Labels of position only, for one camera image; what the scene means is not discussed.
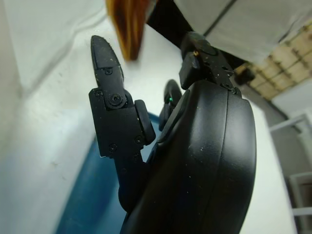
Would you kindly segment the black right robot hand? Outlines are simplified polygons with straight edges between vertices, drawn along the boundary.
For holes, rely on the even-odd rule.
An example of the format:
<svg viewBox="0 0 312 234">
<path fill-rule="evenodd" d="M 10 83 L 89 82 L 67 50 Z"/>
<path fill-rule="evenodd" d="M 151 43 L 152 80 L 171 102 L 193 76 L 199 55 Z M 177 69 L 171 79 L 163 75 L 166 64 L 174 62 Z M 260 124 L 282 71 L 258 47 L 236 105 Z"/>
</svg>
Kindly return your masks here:
<svg viewBox="0 0 312 234">
<path fill-rule="evenodd" d="M 156 136 L 124 89 L 110 44 L 91 37 L 89 93 L 99 152 L 114 160 L 123 234 L 237 234 L 251 201 L 256 134 L 250 103 L 222 53 L 196 32 L 182 41 L 180 81 L 166 85 Z"/>
</svg>

